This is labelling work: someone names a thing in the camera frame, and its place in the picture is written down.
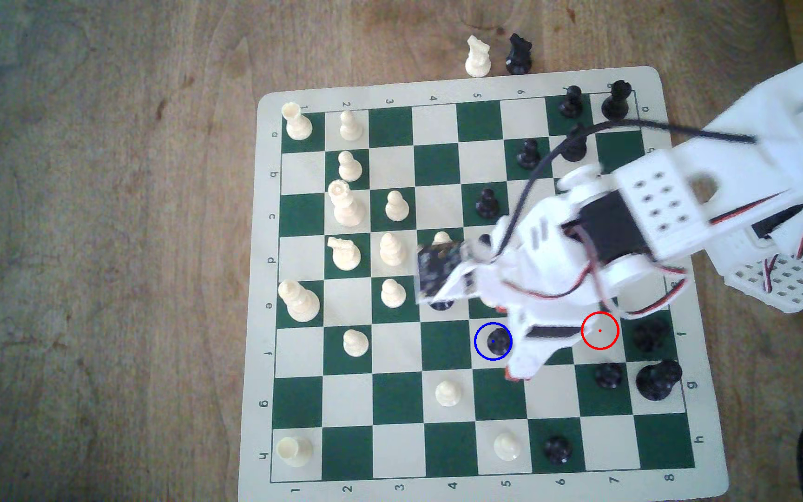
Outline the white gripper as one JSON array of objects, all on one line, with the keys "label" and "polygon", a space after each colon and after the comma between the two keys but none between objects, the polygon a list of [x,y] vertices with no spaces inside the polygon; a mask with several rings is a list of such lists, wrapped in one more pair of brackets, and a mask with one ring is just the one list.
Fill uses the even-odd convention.
[{"label": "white gripper", "polygon": [[503,216],[478,239],[478,296],[507,315],[511,382],[532,379],[581,341],[585,318],[610,299],[607,274],[578,239],[578,212],[570,196],[545,198],[516,225]]}]

